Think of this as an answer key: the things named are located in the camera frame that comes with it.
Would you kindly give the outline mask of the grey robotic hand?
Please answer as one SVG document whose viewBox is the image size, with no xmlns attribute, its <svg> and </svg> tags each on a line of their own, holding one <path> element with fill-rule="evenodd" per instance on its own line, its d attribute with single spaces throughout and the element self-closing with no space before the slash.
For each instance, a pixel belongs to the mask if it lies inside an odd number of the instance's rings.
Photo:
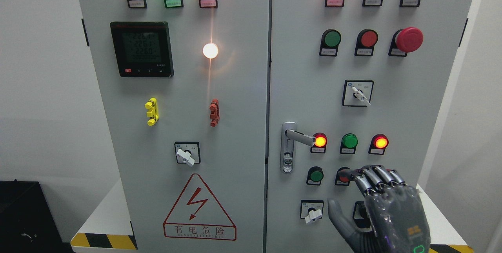
<svg viewBox="0 0 502 253">
<path fill-rule="evenodd" d="M 343 169 L 364 196 L 372 231 L 363 232 L 347 219 L 337 200 L 328 200 L 329 219 L 355 253 L 428 253 L 429 224 L 419 192 L 394 169 L 369 165 Z"/>
</svg>

